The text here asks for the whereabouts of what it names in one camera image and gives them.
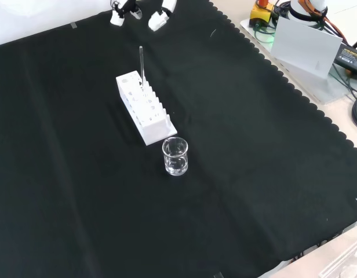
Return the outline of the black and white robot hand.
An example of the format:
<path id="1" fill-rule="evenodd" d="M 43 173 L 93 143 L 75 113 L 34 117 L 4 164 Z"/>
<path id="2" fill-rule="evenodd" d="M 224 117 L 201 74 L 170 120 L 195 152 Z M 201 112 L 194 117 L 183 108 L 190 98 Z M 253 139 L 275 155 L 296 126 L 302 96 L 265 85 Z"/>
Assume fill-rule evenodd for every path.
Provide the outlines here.
<path id="1" fill-rule="evenodd" d="M 143 13 L 141 11 L 140 6 L 135 0 L 121 0 L 121 1 L 110 1 L 112 8 L 112 16 L 110 23 L 112 25 L 121 27 L 124 24 L 125 16 L 129 13 L 134 18 L 141 20 L 143 17 Z M 163 27 L 170 16 L 174 12 L 176 8 L 177 1 L 176 0 L 164 0 L 162 1 L 162 5 L 160 9 L 155 11 L 148 21 L 148 27 L 153 31 L 159 30 Z"/>

